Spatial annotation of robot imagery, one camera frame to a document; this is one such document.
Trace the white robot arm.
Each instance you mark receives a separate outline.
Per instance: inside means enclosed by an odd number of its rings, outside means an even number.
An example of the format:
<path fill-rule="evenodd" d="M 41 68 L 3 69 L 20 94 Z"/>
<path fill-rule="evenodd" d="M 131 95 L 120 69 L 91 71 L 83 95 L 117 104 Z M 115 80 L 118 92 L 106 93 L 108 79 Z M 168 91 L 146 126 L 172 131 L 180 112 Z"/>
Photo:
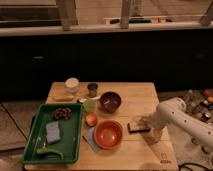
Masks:
<path fill-rule="evenodd" d="M 186 103 L 175 97 L 160 102 L 152 114 L 142 116 L 139 122 L 151 129 L 151 137 L 155 142 L 161 139 L 166 125 L 173 123 L 213 151 L 213 126 L 187 115 L 185 111 Z"/>

